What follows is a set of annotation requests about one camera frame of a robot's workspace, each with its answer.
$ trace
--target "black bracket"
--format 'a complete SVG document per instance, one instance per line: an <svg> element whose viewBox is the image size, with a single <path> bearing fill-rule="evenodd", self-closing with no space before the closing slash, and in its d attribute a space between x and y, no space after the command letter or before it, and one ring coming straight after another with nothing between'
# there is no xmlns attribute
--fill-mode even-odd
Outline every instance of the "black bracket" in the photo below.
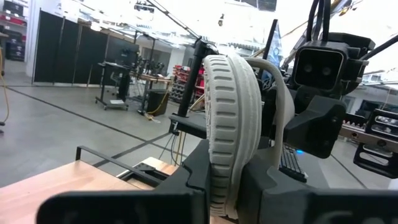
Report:
<svg viewBox="0 0 398 224"><path fill-rule="evenodd" d="M365 133L398 141L397 135L382 131L383 129L398 130L398 127L381 122L382 118L398 120L398 114L378 109L374 110L366 124ZM386 145L386 142L382 139L377 142L377 146L368 146L360 142L355 152L354 163L363 169L375 172L379 175L383 175L391 179L398 178L398 154L391 152L388 149L384 149L384 146ZM361 157L362 154L372 156L377 162Z"/></svg>

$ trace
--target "white wall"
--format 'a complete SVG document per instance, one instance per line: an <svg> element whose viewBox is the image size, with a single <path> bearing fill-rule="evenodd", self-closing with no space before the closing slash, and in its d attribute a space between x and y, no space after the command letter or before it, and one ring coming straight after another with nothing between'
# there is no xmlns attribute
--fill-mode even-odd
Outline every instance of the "white wall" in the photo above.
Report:
<svg viewBox="0 0 398 224"><path fill-rule="evenodd" d="M167 73L169 74L169 76L173 74L173 68L175 65L182 65L184 60L184 55L185 55L185 47L172 50L169 61L169 67L167 68Z"/></svg>

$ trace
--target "floor line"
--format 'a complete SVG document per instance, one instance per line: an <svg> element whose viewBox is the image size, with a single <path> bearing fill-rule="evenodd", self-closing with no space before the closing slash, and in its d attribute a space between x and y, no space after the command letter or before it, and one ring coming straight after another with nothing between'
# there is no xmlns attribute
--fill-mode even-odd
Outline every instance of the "floor line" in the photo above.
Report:
<svg viewBox="0 0 398 224"><path fill-rule="evenodd" d="M127 150L125 150L125 151L123 151L123 152L119 152L119 153L117 153L117 154L111 156L111 158L112 158L112 159L118 159L118 158L120 158L120 157L122 157L122 156L125 156L125 155L131 153L131 152L134 152L134 151L137 150L137 149L140 149L140 148L142 148L142 147L144 147L144 146L147 146L147 145L149 145L149 144L151 144L151 143L153 143L153 142L155 142L155 141L157 141L157 140L160 140L160 139L162 139L162 138L168 136L169 134L170 134L170 133L165 133L165 134L162 134L162 135L160 135L160 136L157 136L156 138L153 138L153 139L151 139L151 140L148 140L148 141L146 141L146 142L143 142L143 143L139 144L138 146L134 146L134 147L132 147L132 148L130 148L130 149L127 149ZM97 163L94 164L93 166L98 168L98 167L103 166L103 165L105 165L105 164L107 164L107 163L109 163L109 161L107 161L107 160L104 159L104 160L102 160L101 162L97 162Z"/></svg>
<svg viewBox="0 0 398 224"><path fill-rule="evenodd" d="M332 158L334 158L335 159L335 161L337 162L337 163L339 163L339 165L342 167L342 168L344 168L344 170L346 170L364 189L368 189L367 187L366 187L366 185L359 179L359 178L357 178L351 171L349 171L349 169L346 167L346 166L344 166L344 164L342 163L342 162L340 162L333 154L330 154L331 156L332 156Z"/></svg>
<svg viewBox="0 0 398 224"><path fill-rule="evenodd" d="M33 99L33 100L37 100L37 101L39 101L39 102L42 102L42 103L45 103L45 104L47 104L47 105L53 106L53 107L55 107L55 108L57 108L57 109L60 109L60 110L65 111L65 112L67 112L67 113L73 114L73 115L78 116L78 117L80 117L80 118L86 119L86 120L91 121L91 122L93 122L93 123L99 124L99 125L104 126L104 127L106 127L106 128L112 129L113 131L117 131L117 132L119 132L119 133L125 134L125 135L127 135L127 136L132 137L132 138L138 139L138 140L140 140L140 141L143 141L144 143L151 144L151 145L156 146L156 147L159 147L159 148L161 148L161 149L164 148L164 146L160 146L160 145L158 145L158 144L155 144L155 143L151 142L150 140L145 140L145 139L140 138L140 137L138 137L138 136L135 136L135 135L133 135L133 134L130 134L130 133L127 133L127 132L122 131L122 130L120 130L120 129L117 129L117 128L114 128L114 127L112 127L112 126L109 126L109 125L107 125L107 124L101 123L101 122L99 122L99 121L95 121L95 120L93 120L93 119L91 119L91 118L88 118L88 117L83 116L83 115L81 115L81 114L75 113L75 112L70 111L70 110L68 110L68 109L62 108L62 107L60 107L60 106L54 105L54 104L49 103L49 102L47 102L47 101L45 101L45 100L41 100L41 99L36 98L36 97L34 97L34 96L30 96L30 95L28 95L28 94L26 94L26 93L23 93L23 92L21 92L21 91L15 90L15 89L10 88L10 87L7 87L7 89L9 89L9 90L11 90L11 91L14 91L14 92L16 92L16 93L19 93L19 94L21 94L21 95L24 95L24 96L26 96L26 97L29 97L29 98L31 98L31 99Z"/></svg>

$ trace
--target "storage rack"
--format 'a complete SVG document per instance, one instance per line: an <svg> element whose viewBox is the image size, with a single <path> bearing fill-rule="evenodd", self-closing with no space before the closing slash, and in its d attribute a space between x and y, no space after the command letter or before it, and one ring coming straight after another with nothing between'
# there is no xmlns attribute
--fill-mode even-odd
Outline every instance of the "storage rack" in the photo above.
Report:
<svg viewBox="0 0 398 224"><path fill-rule="evenodd" d="M185 89L185 83L187 82L187 78L189 76L190 71L184 70L181 65L176 65L173 68L173 76L174 76L174 84L172 87L172 91L170 92L170 99L179 103L181 102L182 95ZM197 79L197 85L195 88L195 94L193 95L193 99L195 100L204 94L204 88L200 86L200 82L203 80L203 74L199 74Z"/></svg>

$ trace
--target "table leg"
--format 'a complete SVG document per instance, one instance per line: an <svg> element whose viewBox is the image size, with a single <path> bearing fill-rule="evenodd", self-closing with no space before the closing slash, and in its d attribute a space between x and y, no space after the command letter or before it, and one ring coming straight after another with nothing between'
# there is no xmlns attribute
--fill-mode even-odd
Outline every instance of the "table leg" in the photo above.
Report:
<svg viewBox="0 0 398 224"><path fill-rule="evenodd" d="M150 85L150 81L146 81L145 82L145 87L144 87L144 94L142 96L142 103L141 103L141 113L144 114L144 110L145 110L145 102L147 100L147 94L148 94L148 89L149 89L149 85Z"/></svg>
<svg viewBox="0 0 398 224"><path fill-rule="evenodd" d="M104 79L105 79L105 74L106 74L106 67L102 69L102 77L101 77L101 101L104 100L104 91L105 91L105 84L104 84Z"/></svg>

